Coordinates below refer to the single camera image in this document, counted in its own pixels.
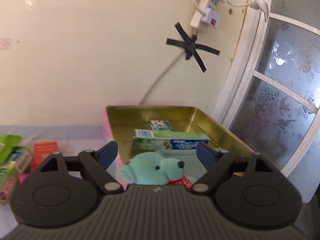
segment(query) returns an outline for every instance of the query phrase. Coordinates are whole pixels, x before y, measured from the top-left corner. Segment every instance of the plush ear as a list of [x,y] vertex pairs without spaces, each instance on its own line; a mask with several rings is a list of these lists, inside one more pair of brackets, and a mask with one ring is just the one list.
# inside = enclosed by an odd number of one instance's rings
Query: plush ear
[[128,182],[130,184],[133,184],[137,181],[137,178],[136,178],[135,174],[133,173],[133,170],[128,165],[122,166],[120,168],[119,176],[125,182]]

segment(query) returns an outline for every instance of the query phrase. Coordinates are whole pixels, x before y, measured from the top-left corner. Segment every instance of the teal stuffed animal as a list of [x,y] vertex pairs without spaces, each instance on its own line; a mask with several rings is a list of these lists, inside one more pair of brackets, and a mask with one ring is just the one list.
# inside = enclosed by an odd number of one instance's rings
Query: teal stuffed animal
[[129,184],[166,185],[183,177],[183,167],[183,161],[148,152],[132,158],[128,165],[121,167],[119,175]]

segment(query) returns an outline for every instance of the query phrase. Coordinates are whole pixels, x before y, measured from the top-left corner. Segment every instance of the teddy bear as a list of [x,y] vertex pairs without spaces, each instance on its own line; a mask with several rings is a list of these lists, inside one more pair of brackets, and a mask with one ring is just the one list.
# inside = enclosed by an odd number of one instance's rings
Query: teddy bear
[[184,162],[165,158],[154,152],[140,153],[119,170],[119,176],[129,184],[166,185],[183,184],[190,188],[194,178],[185,178]]

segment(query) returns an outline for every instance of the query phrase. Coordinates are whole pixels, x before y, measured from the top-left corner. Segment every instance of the beige wall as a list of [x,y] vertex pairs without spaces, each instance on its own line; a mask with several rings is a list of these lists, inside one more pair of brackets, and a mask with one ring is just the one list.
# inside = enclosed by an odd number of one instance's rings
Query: beige wall
[[[245,0],[232,0],[242,3]],[[241,8],[220,3],[218,29],[198,42],[221,50],[199,51],[179,61],[146,104],[189,105],[211,114],[235,51]],[[174,24],[190,34],[191,0],[0,0],[0,125],[99,124],[106,105],[137,104],[180,50]]]

